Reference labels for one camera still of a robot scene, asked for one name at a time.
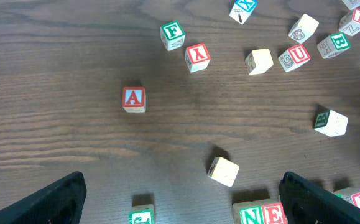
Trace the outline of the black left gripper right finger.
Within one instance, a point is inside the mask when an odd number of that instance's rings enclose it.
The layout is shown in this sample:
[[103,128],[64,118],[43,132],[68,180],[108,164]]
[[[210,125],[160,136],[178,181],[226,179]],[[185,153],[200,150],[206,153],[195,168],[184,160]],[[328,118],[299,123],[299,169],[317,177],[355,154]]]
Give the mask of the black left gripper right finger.
[[360,224],[360,208],[294,172],[284,174],[279,194],[289,224]]

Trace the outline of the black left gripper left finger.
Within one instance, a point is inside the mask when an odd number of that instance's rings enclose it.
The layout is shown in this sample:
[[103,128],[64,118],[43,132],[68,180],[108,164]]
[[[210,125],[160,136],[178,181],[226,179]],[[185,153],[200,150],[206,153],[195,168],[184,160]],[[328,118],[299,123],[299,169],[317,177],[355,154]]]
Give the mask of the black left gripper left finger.
[[79,224],[86,193],[83,173],[72,172],[0,210],[0,224]]

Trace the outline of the red E wooden block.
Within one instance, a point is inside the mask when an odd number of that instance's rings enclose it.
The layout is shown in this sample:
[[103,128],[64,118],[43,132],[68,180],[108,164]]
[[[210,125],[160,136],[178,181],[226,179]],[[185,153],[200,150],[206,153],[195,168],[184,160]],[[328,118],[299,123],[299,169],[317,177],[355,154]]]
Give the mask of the red E wooden block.
[[280,202],[267,199],[261,202],[262,216],[265,224],[287,224],[287,218]]

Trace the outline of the green N wooden block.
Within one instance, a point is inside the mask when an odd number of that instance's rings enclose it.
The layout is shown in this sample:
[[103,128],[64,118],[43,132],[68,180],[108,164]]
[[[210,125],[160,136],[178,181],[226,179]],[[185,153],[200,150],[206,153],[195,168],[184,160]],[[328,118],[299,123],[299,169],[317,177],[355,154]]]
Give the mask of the green N wooden block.
[[232,206],[235,224],[264,224],[263,200],[235,203]]

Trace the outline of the green J wooden block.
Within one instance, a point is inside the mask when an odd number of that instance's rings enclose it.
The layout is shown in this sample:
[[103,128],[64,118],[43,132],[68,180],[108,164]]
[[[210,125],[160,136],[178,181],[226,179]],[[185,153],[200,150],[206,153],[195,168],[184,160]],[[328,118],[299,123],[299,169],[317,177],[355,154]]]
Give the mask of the green J wooden block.
[[155,224],[154,205],[133,206],[129,212],[129,224]]

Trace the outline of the yellow O side block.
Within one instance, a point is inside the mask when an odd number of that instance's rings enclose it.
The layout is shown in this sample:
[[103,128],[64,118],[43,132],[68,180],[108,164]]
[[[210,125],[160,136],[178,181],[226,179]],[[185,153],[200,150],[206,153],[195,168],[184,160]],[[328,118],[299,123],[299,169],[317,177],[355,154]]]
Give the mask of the yellow O side block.
[[328,137],[345,135],[348,117],[333,110],[325,110],[316,115],[313,129]]

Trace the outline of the yellow block lower left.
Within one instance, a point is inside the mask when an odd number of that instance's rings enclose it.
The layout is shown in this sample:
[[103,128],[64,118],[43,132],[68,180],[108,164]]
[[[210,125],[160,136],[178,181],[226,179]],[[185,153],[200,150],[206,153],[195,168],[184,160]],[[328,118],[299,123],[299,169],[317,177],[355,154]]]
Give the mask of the yellow block lower left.
[[227,186],[232,187],[239,172],[239,166],[223,157],[215,157],[208,169],[208,177]]

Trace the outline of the red A wooden block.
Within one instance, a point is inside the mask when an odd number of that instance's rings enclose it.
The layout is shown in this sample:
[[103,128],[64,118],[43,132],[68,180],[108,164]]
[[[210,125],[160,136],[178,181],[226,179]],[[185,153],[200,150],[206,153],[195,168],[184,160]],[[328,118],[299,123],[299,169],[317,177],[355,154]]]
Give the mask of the red A wooden block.
[[144,87],[124,87],[122,107],[127,113],[146,112],[146,93]]

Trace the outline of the red U block upper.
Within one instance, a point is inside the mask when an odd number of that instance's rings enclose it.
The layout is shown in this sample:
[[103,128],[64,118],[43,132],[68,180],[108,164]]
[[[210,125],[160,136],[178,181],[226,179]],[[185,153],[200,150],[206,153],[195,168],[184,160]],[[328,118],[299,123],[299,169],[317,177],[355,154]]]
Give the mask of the red U block upper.
[[305,46],[298,44],[288,48],[278,57],[278,60],[285,72],[290,72],[310,61],[311,57]]

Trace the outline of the yellow O top block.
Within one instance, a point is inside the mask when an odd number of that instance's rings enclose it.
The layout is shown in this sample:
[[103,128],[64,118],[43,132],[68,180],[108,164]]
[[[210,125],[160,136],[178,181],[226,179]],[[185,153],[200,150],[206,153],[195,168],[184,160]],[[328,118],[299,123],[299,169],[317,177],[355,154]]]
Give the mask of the yellow O top block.
[[245,59],[249,75],[258,75],[268,71],[274,65],[269,49],[252,50]]

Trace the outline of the green B wooden block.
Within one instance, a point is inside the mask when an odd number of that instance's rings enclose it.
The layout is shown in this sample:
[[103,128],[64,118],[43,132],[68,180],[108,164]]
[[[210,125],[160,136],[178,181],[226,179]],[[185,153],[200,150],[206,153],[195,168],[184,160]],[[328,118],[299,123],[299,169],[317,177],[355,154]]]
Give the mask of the green B wooden block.
[[343,32],[329,35],[317,44],[317,49],[323,59],[335,57],[351,48],[351,44]]

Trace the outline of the yellow block centre top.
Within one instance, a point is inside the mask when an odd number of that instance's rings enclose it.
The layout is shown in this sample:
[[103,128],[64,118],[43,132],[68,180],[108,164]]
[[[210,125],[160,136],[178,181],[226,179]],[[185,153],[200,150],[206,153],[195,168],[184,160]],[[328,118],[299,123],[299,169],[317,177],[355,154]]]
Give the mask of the yellow block centre top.
[[288,36],[299,44],[302,44],[314,34],[318,25],[319,22],[316,19],[312,18],[308,14],[304,14],[292,26]]

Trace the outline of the red Y wooden block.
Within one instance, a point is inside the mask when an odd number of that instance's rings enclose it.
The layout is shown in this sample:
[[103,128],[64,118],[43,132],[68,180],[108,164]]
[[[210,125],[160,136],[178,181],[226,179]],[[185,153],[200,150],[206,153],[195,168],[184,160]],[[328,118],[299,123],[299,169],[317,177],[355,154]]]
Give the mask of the red Y wooden block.
[[192,45],[186,48],[185,62],[190,73],[206,69],[210,60],[210,54],[204,43]]

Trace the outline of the green F wooden block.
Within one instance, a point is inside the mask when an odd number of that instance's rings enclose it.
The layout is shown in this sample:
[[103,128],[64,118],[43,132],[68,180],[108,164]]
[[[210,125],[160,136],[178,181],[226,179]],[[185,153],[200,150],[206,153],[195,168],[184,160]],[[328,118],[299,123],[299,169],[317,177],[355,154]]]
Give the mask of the green F wooden block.
[[167,51],[171,51],[184,44],[185,31],[178,21],[172,21],[160,27],[160,38]]

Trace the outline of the blue X wooden block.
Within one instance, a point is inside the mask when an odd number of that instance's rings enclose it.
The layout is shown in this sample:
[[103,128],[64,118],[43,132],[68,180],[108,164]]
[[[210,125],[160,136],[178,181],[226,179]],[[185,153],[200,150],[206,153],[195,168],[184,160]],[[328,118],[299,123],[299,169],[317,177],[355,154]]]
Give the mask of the blue X wooden block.
[[244,24],[257,6],[257,0],[235,0],[229,16],[240,24]]

